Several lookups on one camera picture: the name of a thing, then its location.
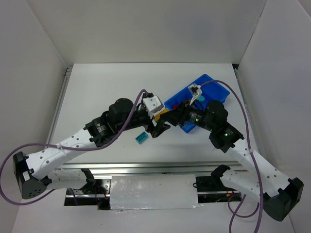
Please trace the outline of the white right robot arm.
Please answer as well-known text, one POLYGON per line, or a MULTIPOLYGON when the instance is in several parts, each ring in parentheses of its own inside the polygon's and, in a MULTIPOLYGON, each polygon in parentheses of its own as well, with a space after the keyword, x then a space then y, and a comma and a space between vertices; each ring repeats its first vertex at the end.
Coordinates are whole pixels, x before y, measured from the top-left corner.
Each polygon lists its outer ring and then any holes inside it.
POLYGON ((227 122, 228 112, 218 100, 207 103, 205 110, 196 109, 183 101, 162 114, 157 122, 160 133, 171 125, 192 123, 210 131, 209 139, 216 149, 239 162, 249 176, 239 175, 228 166, 219 166, 212 175, 223 186, 236 189, 263 202, 263 210, 274 220, 282 221, 299 203, 304 184, 291 179, 271 165, 256 150, 249 148, 244 136, 227 122))

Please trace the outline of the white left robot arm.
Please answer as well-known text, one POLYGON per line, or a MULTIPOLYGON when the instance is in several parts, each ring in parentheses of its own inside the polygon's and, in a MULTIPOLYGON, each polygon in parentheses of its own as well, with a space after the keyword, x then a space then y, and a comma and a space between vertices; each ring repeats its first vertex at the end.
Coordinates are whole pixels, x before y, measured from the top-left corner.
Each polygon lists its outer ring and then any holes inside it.
POLYGON ((152 137, 157 137, 159 127, 154 125, 153 118, 163 107, 158 96, 144 95, 140 103, 121 98, 100 117, 58 144, 49 144, 31 154, 16 152, 13 155, 14 174, 22 198, 32 199, 47 189, 61 188, 65 182, 74 189, 92 188, 95 179, 89 169, 75 169, 64 174, 59 167, 83 153, 106 148, 126 130, 144 127, 152 137))

